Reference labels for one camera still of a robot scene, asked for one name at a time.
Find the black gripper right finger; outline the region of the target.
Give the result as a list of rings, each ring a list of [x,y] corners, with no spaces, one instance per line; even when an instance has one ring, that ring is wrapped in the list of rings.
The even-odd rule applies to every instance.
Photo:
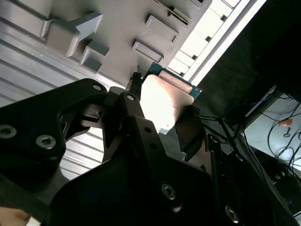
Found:
[[[218,213],[227,226],[294,226],[296,220],[255,155],[202,123],[188,106],[175,123],[185,161],[211,178]]]

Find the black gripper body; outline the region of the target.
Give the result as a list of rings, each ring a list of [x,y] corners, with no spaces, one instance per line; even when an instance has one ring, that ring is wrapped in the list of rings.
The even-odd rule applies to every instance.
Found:
[[[222,215],[210,177],[169,158],[165,180],[152,182],[137,159],[118,157],[71,180],[50,205],[50,226],[220,226]]]

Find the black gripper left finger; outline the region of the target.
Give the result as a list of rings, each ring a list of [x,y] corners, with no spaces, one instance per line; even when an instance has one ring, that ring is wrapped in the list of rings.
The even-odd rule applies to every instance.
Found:
[[[136,95],[82,79],[2,107],[0,194],[14,206],[50,206],[59,190],[66,142],[101,128],[109,158],[137,159],[156,185],[167,179],[167,155]]]

